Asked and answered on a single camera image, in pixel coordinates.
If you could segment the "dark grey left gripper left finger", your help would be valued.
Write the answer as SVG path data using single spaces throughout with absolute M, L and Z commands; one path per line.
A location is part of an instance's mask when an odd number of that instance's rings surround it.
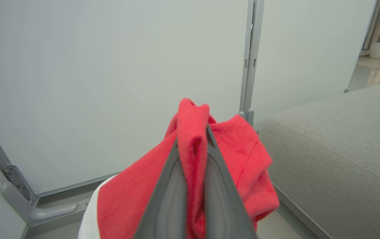
M 175 139 L 133 238 L 184 239 L 187 192 Z

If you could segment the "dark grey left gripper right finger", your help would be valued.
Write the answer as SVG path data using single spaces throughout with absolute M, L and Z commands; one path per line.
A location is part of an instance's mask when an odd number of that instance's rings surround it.
M 256 239 L 257 235 L 233 182 L 210 125 L 207 125 L 205 217 L 207 239 Z

